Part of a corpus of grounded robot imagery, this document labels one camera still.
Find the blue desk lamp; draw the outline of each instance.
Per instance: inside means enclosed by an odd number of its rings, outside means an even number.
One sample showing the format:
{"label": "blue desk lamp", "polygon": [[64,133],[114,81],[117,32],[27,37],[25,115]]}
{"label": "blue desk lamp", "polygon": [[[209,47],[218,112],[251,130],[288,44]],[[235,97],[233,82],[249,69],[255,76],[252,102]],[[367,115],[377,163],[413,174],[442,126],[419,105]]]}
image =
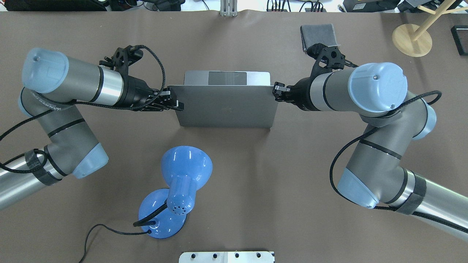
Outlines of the blue desk lamp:
{"label": "blue desk lamp", "polygon": [[178,146],[161,159],[162,177],[169,189],[158,189],[141,202],[138,221],[148,235],[163,239],[175,235],[183,227],[187,214],[195,205],[195,195],[210,179],[213,163],[202,150]]}

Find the black strap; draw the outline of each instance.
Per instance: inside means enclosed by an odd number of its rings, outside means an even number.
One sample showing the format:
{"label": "black strap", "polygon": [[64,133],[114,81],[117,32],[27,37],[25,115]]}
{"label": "black strap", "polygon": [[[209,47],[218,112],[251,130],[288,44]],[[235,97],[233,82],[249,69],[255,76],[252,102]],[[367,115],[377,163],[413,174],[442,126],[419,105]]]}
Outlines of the black strap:
{"label": "black strap", "polygon": [[[24,158],[26,160],[26,164],[28,165],[29,169],[36,168],[41,165],[41,161],[37,157],[36,153],[34,150],[30,150],[28,152],[25,152]],[[44,167],[39,169],[38,171],[33,172],[34,176],[43,184],[47,186],[51,186],[55,184],[56,182],[60,181],[61,179],[57,179],[50,174],[50,172],[46,171]]]}
{"label": "black strap", "polygon": [[414,213],[426,196],[426,179],[415,173],[413,174],[415,178],[414,190],[402,206],[396,210],[396,212],[404,215],[411,215]]}

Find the gray folded cloth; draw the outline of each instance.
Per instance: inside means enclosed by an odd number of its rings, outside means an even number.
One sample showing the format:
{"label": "gray folded cloth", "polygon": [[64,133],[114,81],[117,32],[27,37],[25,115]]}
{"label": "gray folded cloth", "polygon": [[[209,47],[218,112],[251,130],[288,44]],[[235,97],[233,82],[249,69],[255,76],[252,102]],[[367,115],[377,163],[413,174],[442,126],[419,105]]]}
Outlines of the gray folded cloth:
{"label": "gray folded cloth", "polygon": [[316,43],[322,43],[327,46],[338,46],[333,24],[302,25],[300,26],[300,35],[304,51]]}

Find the blue lamp base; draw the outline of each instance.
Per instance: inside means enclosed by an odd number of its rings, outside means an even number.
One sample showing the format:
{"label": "blue lamp base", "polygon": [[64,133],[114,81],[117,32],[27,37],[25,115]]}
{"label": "blue lamp base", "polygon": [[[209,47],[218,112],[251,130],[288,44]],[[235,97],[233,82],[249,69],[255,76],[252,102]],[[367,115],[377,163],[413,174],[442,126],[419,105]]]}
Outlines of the blue lamp base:
{"label": "blue lamp base", "polygon": [[[169,189],[158,189],[150,193],[143,202],[141,202],[140,210],[138,212],[138,220],[143,219],[151,214],[154,210],[164,204],[168,198]],[[164,239],[175,235],[182,229],[185,224],[187,215],[176,215],[169,209],[163,210],[159,215],[151,219],[156,224],[152,226],[142,226],[143,231],[151,230],[151,237],[157,239]]]}

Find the brown table surface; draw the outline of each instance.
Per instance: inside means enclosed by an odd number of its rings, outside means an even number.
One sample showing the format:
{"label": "brown table surface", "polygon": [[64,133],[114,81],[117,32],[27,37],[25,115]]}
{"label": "brown table surface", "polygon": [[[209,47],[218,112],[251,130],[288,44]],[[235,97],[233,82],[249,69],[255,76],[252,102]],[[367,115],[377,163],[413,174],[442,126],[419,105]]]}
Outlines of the brown table surface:
{"label": "brown table surface", "polygon": [[[422,58],[400,53],[391,34],[426,14],[280,14],[240,12],[13,13],[0,14],[0,130],[25,116],[16,100],[21,69],[33,47],[61,51],[90,63],[117,47],[145,44],[161,58],[167,84],[182,84],[187,70],[267,71],[271,81],[294,84],[314,60],[301,50],[299,27],[333,23],[340,50],[354,63],[394,62],[416,93],[441,90],[438,123],[411,144],[402,166],[468,195],[466,103],[468,58],[458,55],[450,28],[468,15],[444,15],[429,28],[432,51]],[[154,87],[160,70],[146,52],[131,75]],[[467,262],[467,243],[413,217],[353,205],[330,187],[337,151],[362,134],[356,113],[303,112],[280,103],[265,129],[183,128],[176,114],[107,110],[80,105],[110,161],[77,180],[65,178],[0,212],[0,262],[77,262],[88,229],[105,223],[132,227],[143,198],[166,187],[160,159],[178,145],[207,152],[213,174],[174,237],[91,234],[85,262],[176,263],[186,251],[275,251],[281,263]],[[0,158],[48,144],[37,122],[1,142]],[[352,149],[336,167],[337,178]]]}

